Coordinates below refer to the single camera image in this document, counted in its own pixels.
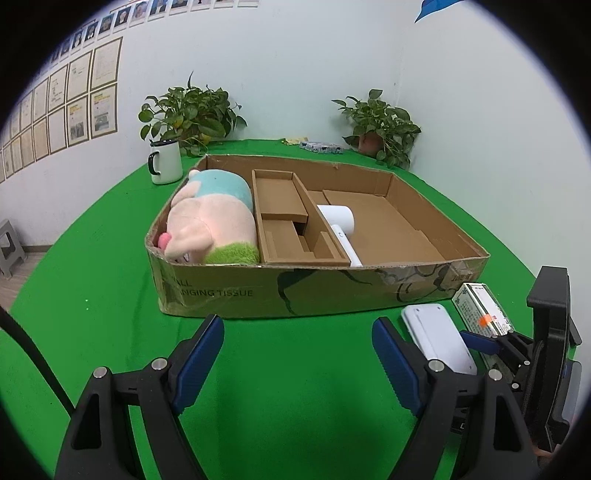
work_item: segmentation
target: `gray stool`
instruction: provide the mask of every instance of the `gray stool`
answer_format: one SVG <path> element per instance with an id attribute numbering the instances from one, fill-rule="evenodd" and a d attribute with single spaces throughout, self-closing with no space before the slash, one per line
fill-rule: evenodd
<path id="1" fill-rule="evenodd" d="M 0 224 L 0 238 L 4 235 L 8 238 L 10 246 L 0 247 L 0 271 L 2 271 L 6 278 L 11 278 L 12 274 L 10 273 L 10 269 L 12 266 L 19 258 L 21 258 L 22 261 L 25 261 L 27 256 L 18 240 L 17 233 L 14 231 L 14 228 L 12 228 L 12 225 L 8 220 L 4 220 Z"/>

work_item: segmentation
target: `white handle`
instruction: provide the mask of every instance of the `white handle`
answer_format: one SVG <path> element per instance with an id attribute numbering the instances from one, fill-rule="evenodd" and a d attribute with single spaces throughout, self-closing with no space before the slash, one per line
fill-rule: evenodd
<path id="1" fill-rule="evenodd" d="M 351 260 L 351 267 L 363 267 L 361 260 L 355 253 L 355 250 L 353 250 L 353 246 L 351 246 L 351 243 L 345 235 L 345 232 L 343 232 L 343 229 L 339 227 L 339 225 L 331 225 L 330 227 L 333 229 L 336 238 L 339 239 L 340 244 L 343 245 L 345 252 L 349 256 L 349 260 Z"/>

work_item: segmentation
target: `white cylindrical object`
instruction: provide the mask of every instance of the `white cylindrical object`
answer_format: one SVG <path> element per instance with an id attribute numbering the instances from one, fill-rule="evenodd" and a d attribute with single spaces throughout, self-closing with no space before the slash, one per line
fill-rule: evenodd
<path id="1" fill-rule="evenodd" d="M 333 232 L 335 233 L 336 238 L 339 239 L 340 244 L 345 249 L 345 252 L 347 253 L 347 256 L 349 257 L 349 260 L 351 260 L 351 267 L 363 267 L 361 260 L 359 259 L 359 257 L 355 253 L 355 250 L 353 250 L 353 246 L 351 246 L 349 239 L 345 235 L 345 232 L 343 232 L 343 229 L 340 227 L 340 225 L 331 225 L 330 227 L 333 229 Z"/>
<path id="2" fill-rule="evenodd" d="M 329 225 L 339 225 L 345 235 L 351 235 L 355 231 L 355 219 L 349 207 L 344 205 L 318 205 L 318 208 Z"/>

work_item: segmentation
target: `orange label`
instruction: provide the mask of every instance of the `orange label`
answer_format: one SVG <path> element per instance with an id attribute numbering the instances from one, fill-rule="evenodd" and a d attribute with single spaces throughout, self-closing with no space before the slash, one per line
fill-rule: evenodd
<path id="1" fill-rule="evenodd" d="M 492 322 L 492 317 L 488 313 L 486 315 L 483 315 L 482 317 L 480 317 L 478 319 L 478 324 L 482 328 L 486 327 L 490 322 Z"/>

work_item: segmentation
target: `wooden floor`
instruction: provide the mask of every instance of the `wooden floor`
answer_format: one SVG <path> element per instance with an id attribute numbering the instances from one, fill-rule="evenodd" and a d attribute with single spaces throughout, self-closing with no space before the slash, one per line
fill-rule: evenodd
<path id="1" fill-rule="evenodd" d="M 0 305 L 5 310 L 10 309 L 21 287 L 25 284 L 32 271 L 35 270 L 43 255 L 45 253 L 27 254 L 25 263 L 20 262 L 12 268 L 12 278 L 10 280 L 0 273 Z"/>

